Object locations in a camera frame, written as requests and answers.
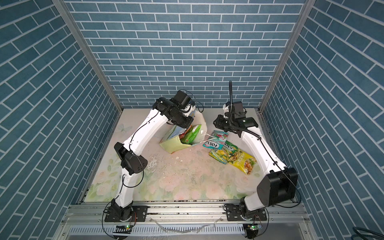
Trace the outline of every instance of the white wire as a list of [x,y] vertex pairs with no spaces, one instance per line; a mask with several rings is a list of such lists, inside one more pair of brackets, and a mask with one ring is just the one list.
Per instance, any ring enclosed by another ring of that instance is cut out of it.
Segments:
[[179,231],[179,230],[174,230],[174,229],[167,229],[165,227],[163,227],[162,225],[160,225],[156,220],[152,219],[152,221],[154,221],[156,223],[157,226],[160,227],[161,230],[165,231],[165,232],[177,232],[177,233],[189,233],[189,232],[196,232],[196,233],[199,233],[203,228],[207,227],[207,226],[210,226],[213,224],[214,227],[216,227],[216,223],[221,219],[221,217],[219,219],[217,219],[214,223],[211,223],[211,224],[206,224],[206,225],[202,225],[201,227],[197,228],[197,229],[190,229],[190,230],[185,230],[185,231]]
[[213,140],[213,139],[217,139],[217,138],[218,138],[218,137],[214,137],[214,136],[212,136],[212,135],[209,135],[208,133],[206,133],[206,134],[204,134],[204,135],[208,135],[208,136],[213,137],[213,138],[208,139],[208,140],[205,140],[205,141],[201,141],[200,143],[208,142],[208,141],[210,141],[210,140]]

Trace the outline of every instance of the brick pattern wall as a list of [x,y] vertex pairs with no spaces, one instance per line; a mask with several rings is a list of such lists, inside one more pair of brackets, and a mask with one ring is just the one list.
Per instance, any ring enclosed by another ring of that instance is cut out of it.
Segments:
[[319,239],[384,231],[383,13],[317,0],[265,109]]
[[177,89],[257,107],[304,0],[66,1],[125,108]]
[[50,0],[0,16],[0,239],[51,239],[118,113]]

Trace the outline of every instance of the floral tablecloth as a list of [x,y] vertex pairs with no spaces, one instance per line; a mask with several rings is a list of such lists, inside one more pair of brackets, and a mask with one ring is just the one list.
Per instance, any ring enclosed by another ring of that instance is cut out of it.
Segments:
[[[254,117],[258,122],[255,110],[247,111],[247,116]],[[86,202],[108,202],[116,196],[121,181],[121,161],[113,146],[129,138],[148,113],[149,109],[123,111],[89,188]],[[208,133],[215,129],[212,123],[218,114],[222,114],[222,109],[207,109],[203,112]],[[166,125],[160,129],[142,153],[148,165],[142,183],[134,190],[134,201],[239,199],[256,191],[263,177],[257,163],[251,174],[245,175],[234,166],[224,165],[210,157],[210,149],[202,144],[169,154],[159,145],[169,128]],[[236,134],[230,133],[228,141],[250,153]]]

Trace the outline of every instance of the aluminum frame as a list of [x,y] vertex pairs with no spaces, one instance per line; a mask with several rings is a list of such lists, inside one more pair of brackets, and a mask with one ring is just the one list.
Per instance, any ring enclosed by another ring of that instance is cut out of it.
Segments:
[[105,76],[103,70],[101,69],[99,63],[97,62],[95,56],[93,55],[89,45],[85,41],[85,38],[83,37],[83,35],[82,35],[78,25],[76,24],[75,19],[73,18],[72,14],[70,13],[67,5],[65,4],[65,2],[63,0],[52,0],[52,2],[55,5],[57,11],[60,13],[61,17],[63,18],[68,29],[71,31],[76,42],[79,44],[85,57],[88,59],[89,64],[91,65],[92,69],[95,71],[101,84],[104,86],[109,97],[111,98],[112,102],[116,106],[117,110],[119,111],[119,113],[122,113],[123,107],[122,107],[120,101],[118,100],[117,96],[113,92],[113,89],[112,89],[111,85],[109,84],[107,77]]
[[[135,205],[148,206],[147,218],[145,222],[138,222],[138,227],[152,227],[156,220],[159,224],[189,224],[191,226],[201,224],[213,224],[216,226],[238,226],[238,224],[250,223],[250,221],[240,220],[236,222],[227,221],[224,204],[238,204],[238,200],[207,200],[207,201],[166,201],[166,202],[135,202]],[[295,203],[284,202],[284,206],[293,206]],[[106,203],[83,203],[70,205],[63,222],[54,236],[54,240],[66,240],[73,227],[89,226],[101,227],[102,213]],[[316,240],[310,219],[305,211],[303,204],[295,208],[268,207],[269,223],[298,223],[303,234],[304,240]],[[121,225],[116,222],[104,222],[104,228]]]
[[287,42],[286,47],[284,48],[283,54],[281,55],[279,64],[277,65],[275,72],[273,73],[272,79],[265,91],[264,97],[260,103],[259,111],[262,113],[268,103],[269,98],[271,97],[272,91],[275,88],[277,81],[279,80],[279,77],[283,71],[283,68],[285,64],[287,63],[288,57],[292,52],[293,47],[295,46],[295,43],[297,39],[299,38],[300,32],[304,27],[304,23],[307,20],[312,7],[314,5],[314,2],[316,0],[307,0],[300,12],[299,18],[297,19],[297,22],[295,26],[293,27],[291,36]]
[[93,181],[93,178],[95,177],[95,174],[97,172],[97,169],[99,168],[100,166],[100,163],[101,163],[101,160],[103,159],[103,156],[105,154],[105,151],[107,151],[107,147],[108,147],[108,144],[109,142],[111,141],[111,138],[112,138],[112,135],[113,133],[115,132],[115,129],[119,123],[119,120],[120,120],[120,117],[121,117],[121,114],[122,112],[118,114],[116,120],[115,120],[115,123],[113,124],[112,126],[112,129],[111,131],[109,132],[108,134],[108,137],[107,137],[107,140],[106,140],[106,144],[103,146],[103,148],[101,149],[101,152],[97,158],[97,161],[96,161],[96,164],[94,165],[92,171],[91,171],[91,174],[89,175],[88,179],[87,179],[87,182],[85,183],[84,185],[84,188],[82,189],[81,191],[81,194],[80,194],[80,197],[77,199],[77,202],[78,203],[82,203],[84,198],[85,198],[85,195],[87,193],[87,191],[89,190],[89,187],[91,186],[92,184],[92,181]]

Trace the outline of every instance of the black cable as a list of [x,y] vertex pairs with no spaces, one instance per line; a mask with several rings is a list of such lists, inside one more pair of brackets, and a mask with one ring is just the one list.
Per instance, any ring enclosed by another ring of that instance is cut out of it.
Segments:
[[125,185],[124,184],[124,176],[121,178],[121,182],[122,182],[123,186],[125,186],[125,187],[134,188],[134,187],[137,187],[143,181],[143,179],[144,179],[144,169],[143,169],[143,177],[141,178],[141,181],[136,186],[130,187],[130,186]]
[[122,185],[121,185],[121,188],[120,188],[120,192],[119,192],[119,194],[121,193],[121,190],[122,190]]
[[197,106],[197,109],[199,110],[199,112],[202,113],[204,111],[204,105],[195,98],[195,95],[193,95],[193,93],[191,93],[190,91],[185,90],[185,89],[179,89],[179,90],[189,92],[192,95],[192,97],[194,98],[195,102],[200,103],[201,107],[203,107],[203,110],[200,111],[199,106]]
[[[263,141],[262,141],[262,138],[259,134],[255,133],[255,132],[252,132],[250,130],[248,130],[247,128],[242,128],[242,127],[238,127],[236,125],[233,124],[233,121],[232,121],[232,108],[233,108],[233,96],[232,96],[232,81],[229,81],[229,102],[230,102],[230,105],[229,105],[229,122],[230,122],[230,126],[233,127],[233,128],[236,128],[238,130],[241,130],[241,131],[244,131],[244,132],[247,132],[251,135],[254,135],[255,137],[258,138],[258,140],[260,140],[260,142],[262,143],[265,151],[267,152],[268,156],[273,160],[272,156],[269,154],[268,150],[266,149],[266,147],[264,146],[263,144]],[[276,161],[274,161],[274,164],[276,164],[276,166],[281,170],[281,172],[285,175],[286,178],[288,178],[288,180],[293,184],[293,186],[295,187],[295,189],[297,190],[299,196],[300,196],[300,201],[294,205],[294,206],[290,206],[290,207],[286,207],[286,206],[282,206],[282,205],[278,205],[278,204],[275,204],[276,206],[279,206],[279,207],[284,207],[284,208],[293,208],[293,207],[297,207],[300,203],[301,203],[301,200],[302,200],[302,197],[301,197],[301,194],[300,194],[300,191],[296,188],[296,185],[291,181],[291,179],[283,172],[283,170],[280,168],[280,166],[277,164]]]
[[108,235],[109,237],[111,237],[111,238],[113,238],[113,239],[119,239],[119,238],[115,238],[115,237],[109,235],[109,234],[105,231],[105,229],[104,229],[104,225],[103,225],[103,221],[104,221],[104,212],[105,212],[105,210],[107,209],[108,204],[110,204],[110,203],[112,202],[112,200],[111,200],[110,202],[108,202],[107,205],[105,205],[105,208],[104,208],[104,211],[103,211],[103,216],[101,217],[101,228],[103,229],[104,233],[105,233],[106,235]]
[[[384,235],[381,233],[377,233],[377,232],[371,231],[371,230],[366,229],[366,228],[361,228],[361,227],[353,227],[352,229],[356,233],[356,234],[351,236],[352,240],[354,240],[356,237],[360,237],[363,240],[368,240],[367,237],[373,238],[373,239],[384,240]],[[367,233],[370,233],[371,235],[370,234],[362,234],[359,231],[367,232]]]
[[223,210],[226,212],[226,213],[236,213],[236,214],[241,214],[240,210],[239,211],[233,211],[233,210],[226,210],[225,208],[227,206],[235,206],[235,208],[238,208],[235,204],[224,204],[223,205]]
[[265,211],[266,211],[266,213],[268,214],[268,221],[266,222],[265,230],[264,230],[261,234],[258,234],[256,237],[259,237],[259,236],[265,234],[265,232],[266,232],[266,230],[267,230],[267,228],[268,228],[268,225],[269,225],[269,212],[268,212],[268,209],[267,209],[267,208],[265,208]]
[[159,114],[159,111],[156,113],[155,116],[153,116],[151,119],[149,119],[145,124],[141,125],[132,135],[132,138],[131,138],[131,141],[129,142],[129,145],[128,145],[128,148],[129,150],[131,151],[131,143],[132,143],[132,140],[133,140],[133,137],[135,136],[135,134],[137,133],[137,131],[139,131],[142,127],[144,127],[145,125],[147,125],[147,123],[149,123],[152,119],[154,119],[157,115]]
[[182,113],[187,113],[187,112],[189,112],[189,111],[191,110],[191,107],[192,107],[192,104],[189,105],[189,109],[188,109],[187,111],[184,111],[184,110],[182,110],[182,109],[180,109],[180,111],[181,111]]

